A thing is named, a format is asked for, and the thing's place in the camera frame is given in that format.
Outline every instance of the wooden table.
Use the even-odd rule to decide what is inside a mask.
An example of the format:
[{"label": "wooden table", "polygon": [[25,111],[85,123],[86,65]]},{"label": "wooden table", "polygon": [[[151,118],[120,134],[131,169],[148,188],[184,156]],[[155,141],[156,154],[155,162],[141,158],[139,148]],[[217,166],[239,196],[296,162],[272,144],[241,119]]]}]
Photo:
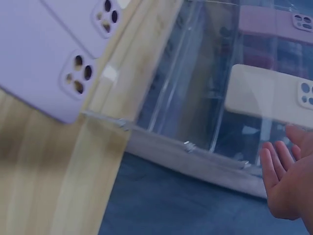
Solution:
[{"label": "wooden table", "polygon": [[[131,1],[84,108],[136,118],[181,4]],[[0,234],[97,235],[130,133],[63,125],[3,91],[0,110]]]}]

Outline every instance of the display shelf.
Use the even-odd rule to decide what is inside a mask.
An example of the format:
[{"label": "display shelf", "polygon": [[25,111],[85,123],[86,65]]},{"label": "display shelf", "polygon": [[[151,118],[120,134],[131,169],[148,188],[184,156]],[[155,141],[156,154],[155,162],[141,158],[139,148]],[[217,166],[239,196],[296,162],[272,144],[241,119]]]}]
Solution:
[{"label": "display shelf", "polygon": [[264,142],[281,140],[288,147],[291,143],[285,123],[224,108],[231,68],[244,64],[313,80],[313,46],[279,35],[242,32],[238,24],[243,5],[273,9],[277,14],[296,14],[301,9],[288,1],[185,1],[138,125],[259,165],[258,150]]}]

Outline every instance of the blue cloth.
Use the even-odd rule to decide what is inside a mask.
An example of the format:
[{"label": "blue cloth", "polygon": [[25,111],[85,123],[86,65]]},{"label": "blue cloth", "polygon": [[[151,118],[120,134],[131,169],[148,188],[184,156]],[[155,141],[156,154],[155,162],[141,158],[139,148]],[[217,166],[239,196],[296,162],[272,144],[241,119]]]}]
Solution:
[{"label": "blue cloth", "polygon": [[265,200],[125,154],[99,235],[306,235],[273,218]]}]

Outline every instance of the silicone phone case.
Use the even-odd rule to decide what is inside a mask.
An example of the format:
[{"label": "silicone phone case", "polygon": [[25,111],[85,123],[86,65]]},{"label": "silicone phone case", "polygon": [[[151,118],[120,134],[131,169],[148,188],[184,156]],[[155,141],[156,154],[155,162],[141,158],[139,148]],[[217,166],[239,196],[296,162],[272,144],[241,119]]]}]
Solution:
[{"label": "silicone phone case", "polygon": [[276,11],[277,36],[289,41],[313,45],[313,32],[302,30],[294,25],[296,15],[289,11]]},{"label": "silicone phone case", "polygon": [[121,19],[116,0],[41,1],[93,58],[103,54]]},{"label": "silicone phone case", "polygon": [[276,10],[261,6],[241,6],[239,30],[250,35],[276,35]]},{"label": "silicone phone case", "polygon": [[232,67],[225,108],[313,128],[312,87],[313,81],[304,78],[238,64]]},{"label": "silicone phone case", "polygon": [[[1,1],[0,8],[5,9],[0,87],[62,122],[75,121],[95,74],[94,61],[40,1]],[[81,64],[75,67],[77,56]]]},{"label": "silicone phone case", "polygon": [[289,41],[313,45],[312,21],[309,16],[289,11],[261,6],[241,6],[239,30],[244,34],[277,36]]}]

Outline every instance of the clear acrylic sheet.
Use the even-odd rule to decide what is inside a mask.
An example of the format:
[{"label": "clear acrylic sheet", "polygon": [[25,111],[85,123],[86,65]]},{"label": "clear acrylic sheet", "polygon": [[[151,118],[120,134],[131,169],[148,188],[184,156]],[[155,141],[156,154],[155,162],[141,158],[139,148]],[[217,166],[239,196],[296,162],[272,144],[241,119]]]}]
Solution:
[{"label": "clear acrylic sheet", "polygon": [[[262,9],[250,19],[245,6]],[[313,26],[305,3],[185,0],[131,127],[192,143],[199,156],[256,166],[264,142],[291,147],[286,123],[313,127],[313,32],[294,25],[299,17]],[[241,76],[232,76],[234,65]]]}]

